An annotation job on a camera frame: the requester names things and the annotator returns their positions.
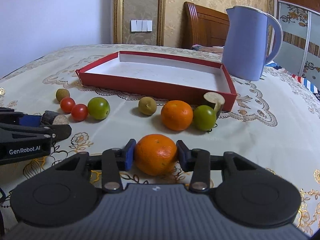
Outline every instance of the red box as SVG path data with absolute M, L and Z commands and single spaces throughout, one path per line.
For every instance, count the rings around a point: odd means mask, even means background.
M 119 51 L 76 73 L 83 85 L 195 105 L 203 104 L 206 92 L 217 92 L 225 98 L 225 111 L 231 111 L 237 95 L 223 64 L 183 56 Z

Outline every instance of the white switch panel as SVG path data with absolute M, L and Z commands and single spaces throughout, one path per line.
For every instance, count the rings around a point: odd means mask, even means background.
M 152 31 L 152 21 L 147 21 L 147 32 Z
M 142 32 L 142 20 L 137 20 L 137 32 Z
M 147 31 L 147 21 L 142 21 L 142 31 L 143 32 Z
M 131 20 L 131 31 L 132 32 L 137 32 L 137 20 Z

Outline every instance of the wooden headboard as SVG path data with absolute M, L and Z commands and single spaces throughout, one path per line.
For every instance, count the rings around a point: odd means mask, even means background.
M 229 29 L 227 14 L 185 2 L 183 15 L 183 49 L 191 49 L 195 44 L 206 47 L 224 46 Z

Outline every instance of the kettle spout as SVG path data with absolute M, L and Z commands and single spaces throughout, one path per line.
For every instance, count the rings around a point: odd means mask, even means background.
M 228 8 L 228 9 L 226 9 L 230 22 L 232 21 L 232 17 L 233 17 L 234 10 L 235 10 L 234 7 L 233 7 L 233 8 Z

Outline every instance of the tangerine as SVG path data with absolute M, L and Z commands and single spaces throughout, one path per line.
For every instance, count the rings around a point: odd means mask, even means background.
M 157 176 L 170 172 L 178 160 L 177 146 L 162 134 L 149 134 L 134 148 L 135 165 L 144 173 Z
M 174 131 L 187 129 L 192 122 L 192 118 L 191 106 L 183 101 L 169 101 L 161 109 L 162 123 Z

